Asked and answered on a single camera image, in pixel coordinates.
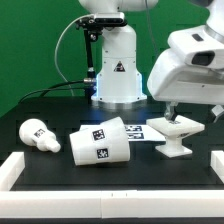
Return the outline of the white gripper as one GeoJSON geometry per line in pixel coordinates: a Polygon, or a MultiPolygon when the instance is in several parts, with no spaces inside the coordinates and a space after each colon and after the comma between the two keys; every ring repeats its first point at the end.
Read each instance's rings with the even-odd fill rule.
{"type": "Polygon", "coordinates": [[[211,110],[214,122],[224,114],[224,80],[210,69],[186,65],[171,49],[157,59],[147,87],[155,100],[167,102],[168,121],[176,119],[178,103],[216,105],[211,110]]]}

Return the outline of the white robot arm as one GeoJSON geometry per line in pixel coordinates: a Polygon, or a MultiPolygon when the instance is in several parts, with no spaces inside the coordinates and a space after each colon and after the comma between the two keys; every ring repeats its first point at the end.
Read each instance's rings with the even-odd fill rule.
{"type": "MultiPolygon", "coordinates": [[[[95,102],[125,104],[145,98],[135,65],[136,34],[125,13],[147,10],[158,1],[79,0],[90,12],[90,33],[100,29],[103,34],[95,102]]],[[[167,103],[167,119],[178,103],[224,106],[224,0],[188,1],[208,9],[209,18],[204,25],[169,35],[169,48],[160,54],[147,81],[151,96],[167,103]]]]}

